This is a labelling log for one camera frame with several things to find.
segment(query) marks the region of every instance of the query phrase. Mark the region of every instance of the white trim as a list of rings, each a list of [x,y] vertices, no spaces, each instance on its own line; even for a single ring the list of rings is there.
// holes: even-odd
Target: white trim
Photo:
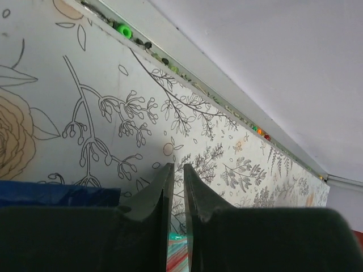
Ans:
[[[336,180],[328,180],[327,184],[329,186],[336,186],[336,187],[340,187],[343,189],[348,189],[348,190],[363,193],[362,186],[352,185],[352,184],[348,184],[348,183],[344,183],[344,182],[340,182],[340,181],[336,181]]]
[[[65,2],[79,10],[79,4],[75,0],[65,0]],[[235,105],[242,105],[242,108],[237,108],[239,111],[314,172],[327,176],[326,171],[313,158],[147,0],[88,0],[88,2],[101,2],[109,7],[133,29],[177,60],[205,85],[215,90],[234,108],[237,108]]]
[[[328,175],[327,184],[329,186],[337,186],[343,189],[363,193],[363,182],[359,182],[356,180],[349,180],[347,178]]]

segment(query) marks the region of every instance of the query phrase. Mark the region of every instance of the rose illustration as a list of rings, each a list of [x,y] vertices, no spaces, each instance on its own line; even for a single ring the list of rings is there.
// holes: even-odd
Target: rose illustration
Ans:
[[[305,206],[306,207],[312,207],[314,202],[314,192],[312,192],[306,199]]]
[[[83,15],[81,13],[79,13],[71,6],[68,6],[62,0],[53,0],[53,4],[61,14],[67,16],[69,19],[79,20],[83,18]]]
[[[0,88],[0,179],[20,174],[35,154],[33,119],[28,104]]]

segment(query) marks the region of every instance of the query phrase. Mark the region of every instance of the ceiling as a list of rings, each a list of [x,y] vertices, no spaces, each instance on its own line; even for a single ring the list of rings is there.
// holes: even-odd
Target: ceiling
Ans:
[[[363,181],[362,0],[150,1],[327,173]]]

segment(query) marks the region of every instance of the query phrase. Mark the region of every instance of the small toy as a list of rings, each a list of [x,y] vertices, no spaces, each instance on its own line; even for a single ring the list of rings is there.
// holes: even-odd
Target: small toy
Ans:
[[[170,70],[172,70],[175,74],[178,74],[179,73],[178,67],[170,66]]]
[[[121,24],[116,28],[116,30],[124,35],[127,39],[131,39],[132,31],[127,25]]]
[[[138,45],[144,45],[142,40],[140,40],[140,39],[135,39],[135,43]]]
[[[146,49],[150,49],[153,46],[153,44],[151,42],[147,41],[146,43],[144,43],[144,46]]]
[[[162,62],[163,62],[165,65],[168,65],[168,64],[169,64],[168,59],[166,59],[166,58],[162,58],[161,60],[162,60]]]

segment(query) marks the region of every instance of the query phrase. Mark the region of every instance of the floral wallpaper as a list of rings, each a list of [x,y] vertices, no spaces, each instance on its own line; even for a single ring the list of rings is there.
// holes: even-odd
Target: floral wallpaper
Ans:
[[[185,163],[237,207],[325,206],[326,184],[61,0],[0,12],[1,180],[117,187],[122,202],[174,162],[179,233]]]

